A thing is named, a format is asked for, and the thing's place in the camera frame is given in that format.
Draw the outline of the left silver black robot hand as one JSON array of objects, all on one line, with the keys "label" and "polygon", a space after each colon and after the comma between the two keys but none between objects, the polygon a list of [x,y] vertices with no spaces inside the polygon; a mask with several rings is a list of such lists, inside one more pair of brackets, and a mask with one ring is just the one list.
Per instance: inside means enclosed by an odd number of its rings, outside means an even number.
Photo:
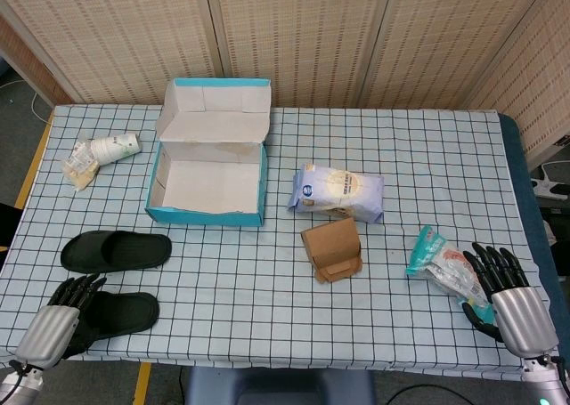
[{"label": "left silver black robot hand", "polygon": [[54,367],[66,352],[82,314],[106,283],[99,273],[64,280],[40,308],[18,345],[15,357],[24,369]]}]

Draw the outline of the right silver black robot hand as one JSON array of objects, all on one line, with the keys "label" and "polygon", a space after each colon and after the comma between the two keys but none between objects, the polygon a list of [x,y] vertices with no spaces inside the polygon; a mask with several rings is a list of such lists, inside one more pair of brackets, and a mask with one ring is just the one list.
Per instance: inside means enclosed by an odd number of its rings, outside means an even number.
[{"label": "right silver black robot hand", "polygon": [[539,294],[530,286],[518,259],[502,247],[472,244],[465,251],[493,311],[495,324],[481,319],[471,306],[461,307],[472,326],[523,360],[549,355],[558,347],[558,335],[549,311]]}]

